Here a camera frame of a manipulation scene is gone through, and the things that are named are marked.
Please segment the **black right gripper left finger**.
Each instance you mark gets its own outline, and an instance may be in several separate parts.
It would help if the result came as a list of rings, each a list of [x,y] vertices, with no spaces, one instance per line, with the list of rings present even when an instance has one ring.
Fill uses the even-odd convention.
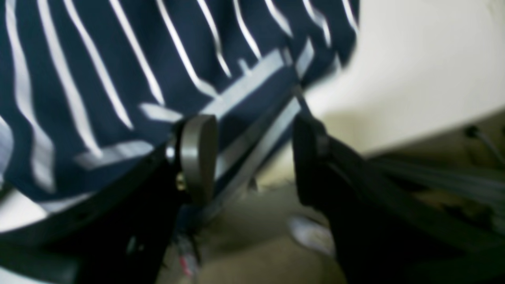
[[[211,202],[215,115],[179,120],[165,144],[105,189],[1,233],[2,284],[153,284],[179,209]]]

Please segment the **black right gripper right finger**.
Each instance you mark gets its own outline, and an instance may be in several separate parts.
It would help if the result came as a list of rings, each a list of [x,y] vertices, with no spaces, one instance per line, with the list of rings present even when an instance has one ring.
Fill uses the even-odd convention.
[[[293,124],[300,202],[327,218],[349,284],[503,284],[504,237],[417,201],[326,133]]]

